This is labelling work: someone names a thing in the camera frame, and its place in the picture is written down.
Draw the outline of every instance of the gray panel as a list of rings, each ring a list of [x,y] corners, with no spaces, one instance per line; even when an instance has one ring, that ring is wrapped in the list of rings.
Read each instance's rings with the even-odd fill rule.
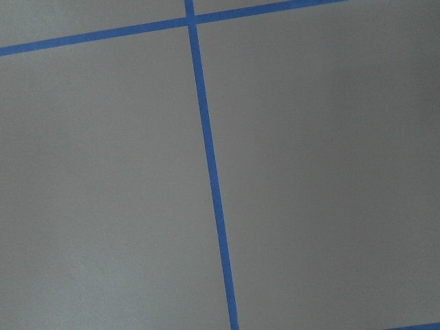
[[[205,14],[208,12],[219,12],[222,10],[230,10],[267,3],[280,2],[279,0],[194,0],[194,7],[197,14]]]
[[[0,61],[0,329],[227,329],[187,30]]]
[[[440,321],[439,13],[199,26],[242,330]]]
[[[183,16],[183,0],[3,0],[0,47]]]

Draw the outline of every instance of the blue stripe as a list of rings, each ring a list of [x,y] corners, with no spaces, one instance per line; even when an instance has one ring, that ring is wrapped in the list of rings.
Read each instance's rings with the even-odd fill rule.
[[[237,306],[235,303],[234,283],[232,282],[232,270],[229,259],[228,239],[226,238],[225,220],[223,218],[223,207],[221,205],[219,177],[215,162],[214,144],[212,142],[211,124],[209,119],[208,101],[206,98],[206,88],[203,67],[201,65],[199,36],[195,23],[193,0],[185,0],[186,17],[188,19],[188,33],[192,54],[192,65],[194,67],[195,84],[199,99],[199,110],[203,140],[205,142],[206,161],[208,163],[208,174],[211,184],[212,202],[214,204],[215,223],[217,225],[217,235],[219,239],[221,266],[223,268],[223,280],[225,283],[226,300],[228,303],[228,313],[231,330],[239,330],[237,317]]]
[[[440,330],[440,323],[413,325],[411,327],[395,328],[390,330]]]
[[[158,21],[158,22],[152,22],[146,24],[119,27],[110,30],[75,34],[73,36],[63,36],[60,38],[35,41],[33,43],[23,43],[21,45],[1,47],[0,56],[6,56],[6,55],[12,55],[12,54],[18,54],[24,52],[33,52],[34,50],[44,50],[47,48],[55,48],[66,45],[74,45],[76,43],[88,43],[90,41],[117,38],[119,36],[128,36],[131,34],[167,30],[172,28],[178,28],[181,26],[186,26],[186,18],[169,19],[166,21]]]
[[[325,3],[341,2],[346,0],[293,0],[276,3],[269,3],[267,5],[256,5],[253,7],[246,7],[233,10],[225,10],[223,12],[211,12],[209,14],[202,14],[196,16],[196,23],[210,23],[215,21],[223,21],[225,19],[237,19],[239,17],[254,16],[266,14],[268,12],[280,12],[283,10],[291,10],[303,7],[323,5]]]

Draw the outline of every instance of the horizontal blue line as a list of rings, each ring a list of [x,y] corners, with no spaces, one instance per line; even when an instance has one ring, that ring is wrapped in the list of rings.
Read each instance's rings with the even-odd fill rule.
[[[280,12],[283,10],[291,10],[303,7],[323,5],[326,3],[341,2],[346,0],[292,0],[276,3],[269,3],[267,5],[255,5],[253,7],[246,7],[240,9],[225,10],[223,12],[211,12],[209,14],[197,15],[196,23],[210,23],[215,21],[224,21],[226,19],[237,19],[239,17],[254,16],[260,14],[267,14],[269,12]]]
[[[411,327],[395,328],[389,330],[440,330],[440,323],[413,325]]]
[[[84,34],[75,34],[73,36],[62,36],[60,38],[35,41],[33,43],[23,43],[0,48],[0,56],[33,52],[34,50],[45,50],[47,48],[55,48],[76,43],[88,43],[90,41],[117,38],[119,36],[128,36],[131,34],[139,34],[145,32],[167,30],[186,26],[186,17],[180,19],[169,19],[166,21],[158,21],[146,24],[132,25],[126,27],[118,27],[116,29],[89,32]]]
[[[254,7],[246,7],[241,9],[226,10],[223,12],[212,12],[210,14],[201,14],[195,16],[195,23],[209,23],[215,21],[223,21],[226,19],[236,19],[239,17],[247,17],[268,12],[279,12],[282,10],[290,10],[309,6],[322,5],[325,3],[340,2],[345,0],[291,0],[267,5],[256,5]],[[128,36],[131,34],[139,34],[145,32],[167,30],[172,28],[180,28],[186,26],[186,17],[179,19],[168,19],[146,24],[132,25],[126,27],[118,27],[116,29],[89,32],[84,34],[75,34],[73,36],[63,36],[60,38],[35,41],[32,43],[22,43],[20,45],[12,45],[0,47],[0,56],[7,56],[18,53],[33,52],[34,50],[45,50],[47,48],[55,48],[66,45],[74,45],[77,43],[88,43],[103,39],[117,38],[119,36]]]

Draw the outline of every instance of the blue line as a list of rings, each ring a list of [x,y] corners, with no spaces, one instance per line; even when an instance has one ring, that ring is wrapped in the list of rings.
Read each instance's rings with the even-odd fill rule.
[[[186,18],[188,20],[188,33],[192,54],[192,65],[194,67],[195,84],[199,99],[199,110],[203,140],[205,143],[206,161],[208,163],[208,173],[211,184],[212,203],[214,204],[215,223],[217,225],[217,235],[219,238],[221,266],[223,268],[223,280],[225,283],[226,300],[228,303],[228,313],[231,330],[239,330],[237,316],[237,305],[235,303],[234,283],[232,281],[232,270],[229,259],[228,239],[226,237],[225,219],[223,218],[223,207],[221,205],[219,177],[215,162],[214,144],[212,141],[211,124],[209,120],[208,100],[206,97],[205,79],[203,67],[201,65],[199,36],[195,23],[193,0],[185,0]]]
[[[413,325],[411,327],[395,328],[390,330],[440,330],[440,323]]]
[[[76,43],[88,43],[90,41],[117,38],[119,36],[128,36],[131,34],[167,30],[172,28],[178,28],[181,26],[186,26],[185,17],[180,19],[169,19],[166,21],[158,21],[158,22],[132,25],[126,27],[118,27],[116,29],[110,29],[110,30],[75,34],[73,36],[63,36],[60,38],[35,41],[33,43],[23,43],[21,45],[0,47],[0,56],[7,56],[12,54],[24,53],[24,52],[33,52],[34,50],[44,50],[47,48],[73,45]]]
[[[267,5],[255,5],[233,10],[225,10],[223,12],[211,12],[209,14],[201,14],[196,16],[196,23],[210,23],[215,21],[223,21],[225,19],[237,19],[239,17],[254,16],[266,14],[268,12],[280,12],[283,10],[291,10],[303,7],[323,5],[325,3],[341,2],[346,0],[291,0]]]
[[[260,15],[268,12],[279,12],[281,10],[291,10],[291,9],[303,8],[308,6],[316,6],[325,3],[333,3],[339,1],[345,1],[345,0],[292,0],[292,1],[270,3],[267,5],[256,5],[254,7],[226,10],[223,12],[213,12],[210,14],[201,14],[201,15],[197,15],[197,16],[193,15],[193,16],[195,18],[195,24],[200,24],[200,23],[222,21],[225,19],[236,19],[239,17]],[[35,50],[45,50],[47,48],[74,45],[76,43],[87,43],[90,41],[117,38],[119,36],[128,36],[131,34],[139,34],[145,32],[179,28],[185,25],[186,25],[186,18],[183,17],[180,19],[169,19],[165,21],[158,21],[158,22],[152,22],[146,24],[118,27],[116,29],[110,29],[110,30],[89,32],[84,34],[75,34],[73,36],[63,36],[60,38],[35,41],[32,43],[22,43],[20,45],[0,47],[0,57],[12,55],[12,54],[25,53],[25,52],[33,52]]]

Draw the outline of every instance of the gray surface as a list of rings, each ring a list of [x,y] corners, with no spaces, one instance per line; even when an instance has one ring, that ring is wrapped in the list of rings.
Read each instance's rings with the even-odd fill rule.
[[[199,26],[242,330],[440,321],[439,13]]]
[[[219,12],[222,10],[237,9],[250,6],[265,5],[267,3],[280,2],[279,0],[194,0],[197,14],[207,12]]]
[[[0,63],[0,329],[227,329],[187,30]]]
[[[183,0],[1,0],[0,47],[183,16]]]

